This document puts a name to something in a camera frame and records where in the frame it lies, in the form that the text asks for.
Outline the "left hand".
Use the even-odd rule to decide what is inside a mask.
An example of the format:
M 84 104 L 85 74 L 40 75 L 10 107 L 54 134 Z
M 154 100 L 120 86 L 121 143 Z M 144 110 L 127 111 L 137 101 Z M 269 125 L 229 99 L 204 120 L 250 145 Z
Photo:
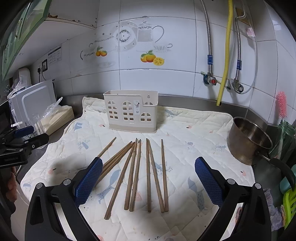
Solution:
M 17 200 L 17 186 L 16 186 L 16 168 L 11 168 L 11 175 L 7 182 L 7 192 L 6 197 L 10 202 L 15 202 Z

